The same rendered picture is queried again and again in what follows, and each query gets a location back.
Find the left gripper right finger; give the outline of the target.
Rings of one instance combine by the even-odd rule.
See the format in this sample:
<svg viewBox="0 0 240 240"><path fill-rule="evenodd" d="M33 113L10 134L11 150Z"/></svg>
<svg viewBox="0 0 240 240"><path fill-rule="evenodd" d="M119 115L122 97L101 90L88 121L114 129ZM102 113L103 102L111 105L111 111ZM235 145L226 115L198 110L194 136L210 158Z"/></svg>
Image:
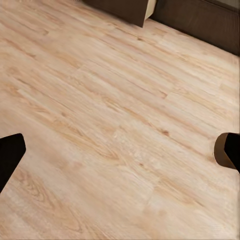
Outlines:
<svg viewBox="0 0 240 240"><path fill-rule="evenodd" d="M224 151L240 173L240 134L230 132L227 135Z"/></svg>

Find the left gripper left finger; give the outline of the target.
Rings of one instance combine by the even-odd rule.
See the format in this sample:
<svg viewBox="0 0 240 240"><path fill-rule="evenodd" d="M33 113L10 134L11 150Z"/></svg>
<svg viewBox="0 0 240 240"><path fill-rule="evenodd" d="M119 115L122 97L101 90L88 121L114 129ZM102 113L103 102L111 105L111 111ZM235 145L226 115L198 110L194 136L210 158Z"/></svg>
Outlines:
<svg viewBox="0 0 240 240"><path fill-rule="evenodd" d="M0 193L26 152L21 133L0 139Z"/></svg>

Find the pillar candle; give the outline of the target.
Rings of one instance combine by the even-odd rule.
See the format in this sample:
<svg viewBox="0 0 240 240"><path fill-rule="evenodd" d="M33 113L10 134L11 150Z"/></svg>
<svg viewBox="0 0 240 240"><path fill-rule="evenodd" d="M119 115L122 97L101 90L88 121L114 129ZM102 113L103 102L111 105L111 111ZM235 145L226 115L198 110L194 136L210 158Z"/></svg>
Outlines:
<svg viewBox="0 0 240 240"><path fill-rule="evenodd" d="M235 165L233 164L233 162L231 161L231 159L228 157L224 150L228 134L229 134L228 132L225 132L218 136L214 145L214 156L219 165L236 170L237 168L235 167Z"/></svg>

